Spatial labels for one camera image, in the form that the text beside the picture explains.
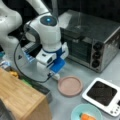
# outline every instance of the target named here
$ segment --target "orange object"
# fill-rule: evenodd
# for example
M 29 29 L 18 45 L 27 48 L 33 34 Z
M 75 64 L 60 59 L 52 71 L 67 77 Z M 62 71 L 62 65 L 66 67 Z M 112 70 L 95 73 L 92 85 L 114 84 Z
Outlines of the orange object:
M 96 119 L 92 116 L 87 115 L 87 114 L 82 114 L 81 120 L 96 120 Z

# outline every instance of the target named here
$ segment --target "oven control knob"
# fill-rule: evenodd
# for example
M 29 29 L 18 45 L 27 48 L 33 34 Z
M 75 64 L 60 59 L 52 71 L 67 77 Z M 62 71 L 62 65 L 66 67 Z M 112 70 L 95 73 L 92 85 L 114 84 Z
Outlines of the oven control knob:
M 100 62 L 98 60 L 93 61 L 92 67 L 97 68 L 100 65 Z
M 102 49 L 102 46 L 103 46 L 102 43 L 97 42 L 97 43 L 93 46 L 93 48 L 94 48 L 96 51 L 98 51 L 98 50 L 101 50 L 101 49 Z
M 93 59 L 99 59 L 101 57 L 101 53 L 100 52 L 95 52 L 93 54 Z

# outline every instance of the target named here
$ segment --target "oven door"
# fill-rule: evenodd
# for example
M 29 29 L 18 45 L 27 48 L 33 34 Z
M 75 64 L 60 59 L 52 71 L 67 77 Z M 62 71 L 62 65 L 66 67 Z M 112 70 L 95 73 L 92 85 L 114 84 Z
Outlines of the oven door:
M 74 39 L 64 35 L 62 40 L 68 44 L 70 59 L 90 67 L 92 39 L 83 36 Z

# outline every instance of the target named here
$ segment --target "bowl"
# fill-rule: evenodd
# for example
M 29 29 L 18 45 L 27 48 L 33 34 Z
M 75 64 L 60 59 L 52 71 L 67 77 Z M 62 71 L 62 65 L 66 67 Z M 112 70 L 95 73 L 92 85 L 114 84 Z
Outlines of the bowl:
M 94 117 L 96 120 L 103 120 L 99 109 L 91 104 L 80 104 L 75 107 L 71 114 L 71 120 L 81 120 L 80 115 L 83 113 Z

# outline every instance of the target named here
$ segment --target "wooden crate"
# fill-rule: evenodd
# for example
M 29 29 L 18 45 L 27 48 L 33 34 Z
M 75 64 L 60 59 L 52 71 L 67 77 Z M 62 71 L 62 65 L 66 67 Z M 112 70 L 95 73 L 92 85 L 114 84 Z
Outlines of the wooden crate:
M 16 120 L 52 120 L 46 96 L 1 68 L 0 99 Z

